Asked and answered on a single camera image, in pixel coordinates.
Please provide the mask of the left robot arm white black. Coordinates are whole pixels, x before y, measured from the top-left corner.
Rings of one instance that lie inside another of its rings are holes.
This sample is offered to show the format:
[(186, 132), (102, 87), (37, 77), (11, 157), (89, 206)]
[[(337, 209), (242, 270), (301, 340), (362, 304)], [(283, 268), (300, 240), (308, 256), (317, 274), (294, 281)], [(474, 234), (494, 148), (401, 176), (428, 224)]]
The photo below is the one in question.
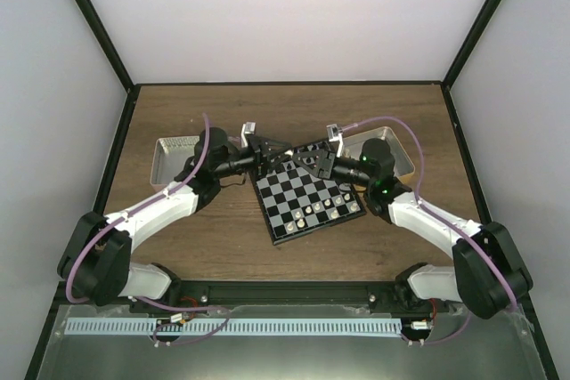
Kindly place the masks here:
[(257, 136), (248, 128), (235, 147), (223, 129), (206, 126), (183, 170), (164, 189), (116, 213), (91, 211), (78, 220), (57, 267), (68, 301), (102, 306), (133, 297), (151, 300), (163, 312), (174, 311), (182, 301), (174, 274), (155, 263), (132, 262), (135, 249), (209, 205), (222, 189), (223, 178), (260, 176), (291, 153), (289, 143)]

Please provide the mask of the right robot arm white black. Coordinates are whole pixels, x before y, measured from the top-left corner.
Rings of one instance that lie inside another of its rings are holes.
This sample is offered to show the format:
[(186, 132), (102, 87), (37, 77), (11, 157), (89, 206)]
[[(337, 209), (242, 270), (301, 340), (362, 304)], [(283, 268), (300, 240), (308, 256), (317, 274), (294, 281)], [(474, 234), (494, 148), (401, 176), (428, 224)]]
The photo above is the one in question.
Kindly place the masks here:
[(428, 203), (394, 172), (387, 142), (367, 140), (357, 159), (330, 150), (294, 153), (292, 161), (310, 175), (363, 187), (369, 211), (385, 222), (409, 230), (452, 259), (449, 267), (419, 263), (397, 277), (395, 299), (416, 311), (428, 299), (463, 303), (480, 319), (490, 319), (517, 303), (533, 280), (507, 228), (481, 224)]

